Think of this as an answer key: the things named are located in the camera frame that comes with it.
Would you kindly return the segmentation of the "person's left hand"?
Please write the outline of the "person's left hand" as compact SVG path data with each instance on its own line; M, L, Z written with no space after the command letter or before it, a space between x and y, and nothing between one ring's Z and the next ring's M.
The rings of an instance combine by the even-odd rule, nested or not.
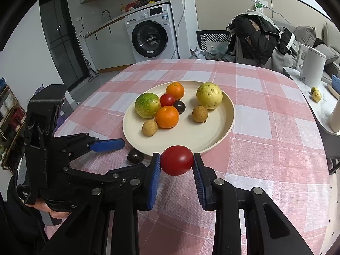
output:
M35 204L27 204L27 207L33 207L37 210L41 210L43 212L49 213L52 218L55 219L64 219L70 215L70 212L56 212L53 211L43 199L37 199Z

